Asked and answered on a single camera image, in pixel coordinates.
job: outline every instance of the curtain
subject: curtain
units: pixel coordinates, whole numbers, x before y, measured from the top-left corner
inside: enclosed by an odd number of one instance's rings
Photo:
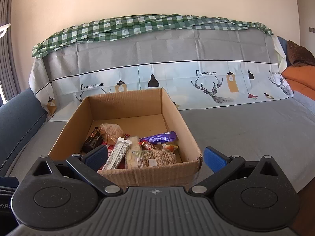
[[[0,25],[10,23],[11,0],[0,0]],[[12,54],[11,30],[0,39],[0,82],[7,100],[21,92]]]

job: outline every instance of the beige wall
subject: beige wall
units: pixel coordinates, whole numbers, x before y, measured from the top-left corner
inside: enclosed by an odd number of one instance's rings
[[[296,0],[12,0],[12,44],[21,88],[28,87],[33,46],[51,34],[102,18],[153,13],[258,21],[300,42]]]
[[[315,0],[297,0],[300,18],[300,45],[315,55],[315,33],[309,28],[315,28]]]

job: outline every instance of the green checkered cloth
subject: green checkered cloth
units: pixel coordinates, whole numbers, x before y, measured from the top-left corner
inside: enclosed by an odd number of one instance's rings
[[[100,41],[114,41],[136,34],[149,33],[165,29],[212,29],[244,30],[255,27],[265,34],[272,35],[271,29],[259,22],[244,22],[227,18],[205,16],[172,15],[135,15],[120,18],[102,19],[90,23],[72,26],[57,32],[38,43],[32,49],[32,57],[42,58],[47,54],[73,45]]]

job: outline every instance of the purple snack package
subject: purple snack package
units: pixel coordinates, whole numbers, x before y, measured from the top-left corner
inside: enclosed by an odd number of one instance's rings
[[[167,142],[173,142],[177,138],[175,131],[165,132],[153,136],[147,136],[140,139],[140,142],[148,141],[151,144],[163,144]]]

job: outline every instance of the cardboard box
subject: cardboard box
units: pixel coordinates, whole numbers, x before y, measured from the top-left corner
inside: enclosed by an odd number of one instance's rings
[[[149,168],[104,170],[101,174],[122,188],[127,186],[186,186],[200,170],[203,154],[181,114],[164,89],[136,90],[86,97],[74,112],[49,156],[63,160],[81,147],[101,123],[120,125],[131,136],[145,137],[175,131],[177,163]]]

